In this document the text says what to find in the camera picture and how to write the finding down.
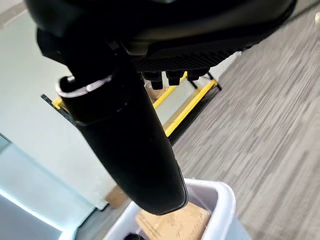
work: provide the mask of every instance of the yellow bar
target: yellow bar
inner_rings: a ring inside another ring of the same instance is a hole
[[[185,119],[185,117],[188,115],[188,113],[191,112],[191,110],[197,105],[197,103],[204,97],[204,95],[214,86],[218,83],[215,80],[210,81],[207,85],[205,85],[201,89],[196,89],[195,91],[198,91],[198,93],[195,95],[195,97],[192,98],[192,100],[186,105],[186,107],[179,113],[179,115],[170,122],[170,125],[164,129],[165,135],[167,137],[170,136],[170,134],[177,128],[177,126]]]
[[[183,76],[180,78],[180,83],[187,77],[187,72],[185,71]],[[161,95],[161,97],[159,97],[154,103],[153,103],[153,107],[156,109],[171,93],[173,90],[175,90],[175,88],[178,86],[170,86],[168,88],[168,90]]]

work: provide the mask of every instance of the cardboard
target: cardboard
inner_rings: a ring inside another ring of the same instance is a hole
[[[105,200],[113,208],[118,209],[128,198],[129,197],[124,193],[124,191],[116,185],[105,197]]]
[[[191,202],[162,216],[142,210],[135,218],[150,240],[200,240],[209,219],[207,210]]]

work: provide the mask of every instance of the yellow metal frame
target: yellow metal frame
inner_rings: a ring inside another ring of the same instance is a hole
[[[184,74],[183,74],[183,76],[180,78],[180,83],[181,83],[183,80],[185,80],[186,77],[187,77],[187,72],[185,71]],[[170,87],[168,88],[168,90],[167,90],[164,94],[162,94],[161,97],[159,97],[159,98],[153,103],[153,107],[156,109],[156,108],[166,99],[166,97],[168,97],[168,96],[173,92],[173,90],[176,89],[176,87],[178,87],[178,86],[170,86]]]
[[[191,110],[197,105],[198,102],[206,95],[206,93],[213,87],[218,85],[216,80],[211,80],[207,85],[202,88],[198,88],[194,93],[188,97],[188,99],[182,104],[182,106],[169,118],[169,120],[163,125],[165,135],[167,137],[178,127],[178,125],[186,118]]]

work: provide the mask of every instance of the plastic bin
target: plastic bin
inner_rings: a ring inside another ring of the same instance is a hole
[[[236,198],[223,182],[185,179],[189,201],[211,213],[201,240],[251,240],[241,222],[235,217]],[[141,208],[133,201],[123,212],[103,240],[123,240],[129,233],[148,239],[135,221]]]

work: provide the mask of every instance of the gray carpet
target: gray carpet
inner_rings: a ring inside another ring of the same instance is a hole
[[[320,26],[314,8],[247,50],[173,149],[228,183],[254,240],[320,239]]]

